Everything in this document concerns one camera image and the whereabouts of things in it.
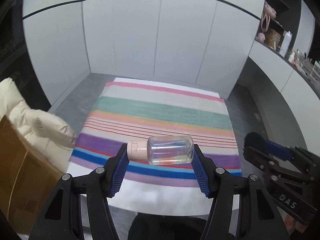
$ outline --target metal screw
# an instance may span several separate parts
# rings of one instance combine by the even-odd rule
[[[224,173],[224,168],[216,168],[216,172],[219,173],[219,174],[222,174]]]
[[[68,174],[68,173],[63,174],[63,175],[62,175],[62,179],[63,179],[63,180],[68,180],[68,179],[70,179],[70,174]]]
[[[278,180],[278,177],[275,176],[275,175],[271,175],[271,179],[274,180],[274,181],[277,181],[277,180]]]
[[[96,168],[96,173],[100,174],[104,172],[104,168],[103,167],[98,167]]]
[[[256,174],[251,174],[250,179],[252,180],[258,180],[258,176]]]

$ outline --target pink stripe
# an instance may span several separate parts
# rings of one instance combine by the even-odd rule
[[[142,175],[134,172],[127,171],[124,176],[125,179],[133,180],[142,183],[172,186],[172,187],[199,187],[196,179],[173,179],[163,178],[150,175]]]
[[[157,86],[151,86],[151,85],[143,85],[143,84],[135,84],[135,83],[127,83],[127,82],[117,82],[117,81],[107,82],[105,86],[109,87],[112,85],[120,86],[120,87],[142,88],[142,89],[147,89],[147,90],[168,92],[168,93],[174,93],[174,94],[179,94],[179,95],[204,98],[204,99],[214,100],[214,101],[219,101],[219,102],[224,103],[224,100],[222,98],[217,98],[214,96],[204,95],[204,94],[200,94],[200,93],[196,93],[196,92],[178,90],[178,89],[173,89],[173,88],[164,88],[164,87],[157,87]]]

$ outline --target pink bottle cap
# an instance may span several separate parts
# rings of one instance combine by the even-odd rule
[[[147,161],[147,140],[128,141],[127,153],[129,161]]]

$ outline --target clear plastic bottle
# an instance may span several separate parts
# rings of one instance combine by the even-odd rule
[[[194,154],[191,136],[154,136],[128,142],[130,161],[148,161],[151,165],[191,163]]]

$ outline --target striped blanket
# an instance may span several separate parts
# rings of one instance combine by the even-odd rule
[[[124,142],[150,136],[190,135],[218,167],[241,176],[235,136],[224,100],[213,92],[133,79],[106,83],[70,161],[93,170]],[[198,187],[190,164],[130,162],[125,179],[154,185]]]

